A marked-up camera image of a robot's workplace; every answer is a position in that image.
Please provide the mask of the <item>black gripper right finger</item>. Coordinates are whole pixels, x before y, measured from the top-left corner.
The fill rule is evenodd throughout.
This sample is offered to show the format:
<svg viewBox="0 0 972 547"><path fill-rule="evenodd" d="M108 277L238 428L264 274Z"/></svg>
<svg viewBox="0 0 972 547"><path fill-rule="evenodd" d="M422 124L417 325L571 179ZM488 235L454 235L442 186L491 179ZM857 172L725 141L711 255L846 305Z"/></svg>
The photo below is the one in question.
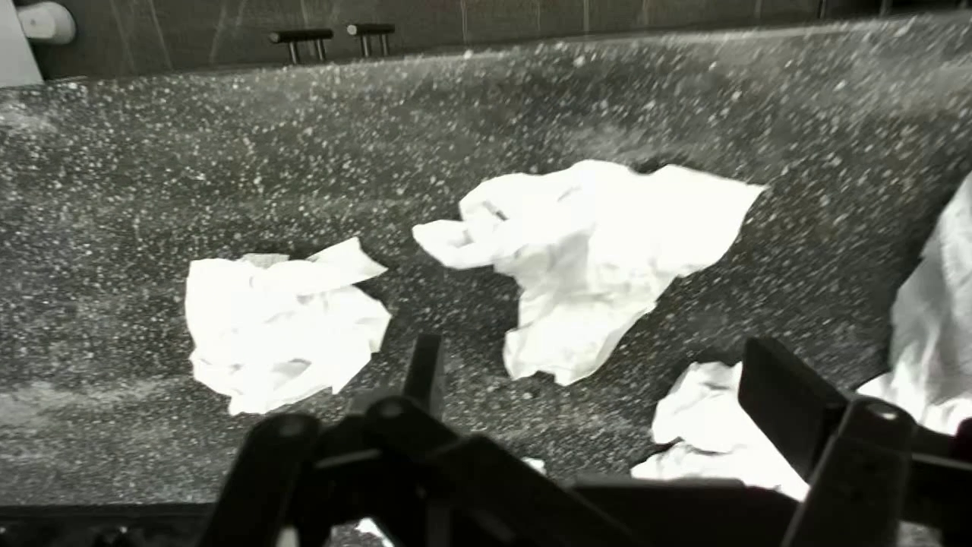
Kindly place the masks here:
<svg viewBox="0 0 972 547"><path fill-rule="evenodd" d="M741 406L808 484L784 547L894 547L916 421L894 404L850 398L784 344L746 345Z"/></svg>

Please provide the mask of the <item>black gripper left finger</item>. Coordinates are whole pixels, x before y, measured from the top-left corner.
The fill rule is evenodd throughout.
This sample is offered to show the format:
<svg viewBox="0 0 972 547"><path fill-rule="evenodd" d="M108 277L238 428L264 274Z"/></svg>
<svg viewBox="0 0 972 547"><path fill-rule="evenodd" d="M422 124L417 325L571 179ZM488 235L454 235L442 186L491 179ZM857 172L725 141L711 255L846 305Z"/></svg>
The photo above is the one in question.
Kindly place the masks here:
<svg viewBox="0 0 972 547"><path fill-rule="evenodd" d="M430 417L442 337L417 339L404 390L322 426L311 412L262 418L200 534L200 547L324 547L333 525L371 515L396 547L448 547L448 511L422 459L448 431Z"/></svg>

